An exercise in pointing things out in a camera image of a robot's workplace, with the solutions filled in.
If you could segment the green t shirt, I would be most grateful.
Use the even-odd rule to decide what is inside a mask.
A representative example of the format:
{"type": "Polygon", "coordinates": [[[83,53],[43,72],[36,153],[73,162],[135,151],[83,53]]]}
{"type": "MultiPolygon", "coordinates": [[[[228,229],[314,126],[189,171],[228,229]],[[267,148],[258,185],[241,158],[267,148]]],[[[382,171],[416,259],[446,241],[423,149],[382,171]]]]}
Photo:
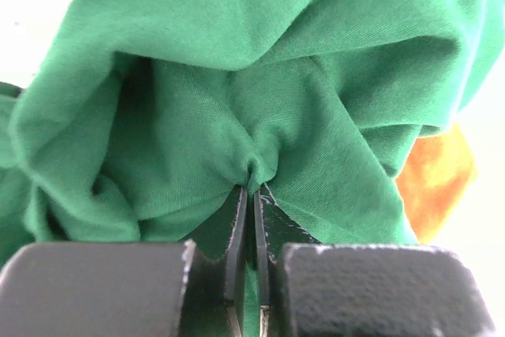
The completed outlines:
{"type": "Polygon", "coordinates": [[[266,185],[325,245],[420,245],[396,178],[504,42],[504,0],[73,0],[27,88],[1,86],[1,264],[47,242],[179,242],[248,194],[260,334],[266,185]]]}

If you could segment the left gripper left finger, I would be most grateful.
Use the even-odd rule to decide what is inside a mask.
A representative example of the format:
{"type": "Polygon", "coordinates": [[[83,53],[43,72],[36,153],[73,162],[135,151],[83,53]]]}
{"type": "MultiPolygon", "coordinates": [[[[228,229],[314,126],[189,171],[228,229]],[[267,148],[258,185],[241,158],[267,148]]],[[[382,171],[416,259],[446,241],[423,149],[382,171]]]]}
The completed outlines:
{"type": "Polygon", "coordinates": [[[240,336],[246,208],[236,187],[179,242],[47,242],[1,272],[4,336],[240,336]]]}

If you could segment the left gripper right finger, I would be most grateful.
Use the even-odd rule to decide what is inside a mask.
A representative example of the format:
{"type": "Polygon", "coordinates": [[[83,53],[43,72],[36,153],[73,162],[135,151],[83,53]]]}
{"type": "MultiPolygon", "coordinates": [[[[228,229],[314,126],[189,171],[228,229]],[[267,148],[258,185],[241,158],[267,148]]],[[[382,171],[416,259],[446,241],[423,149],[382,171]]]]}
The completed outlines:
{"type": "Polygon", "coordinates": [[[325,245],[263,185],[253,212],[262,336],[494,336],[471,271],[427,245],[325,245]]]}

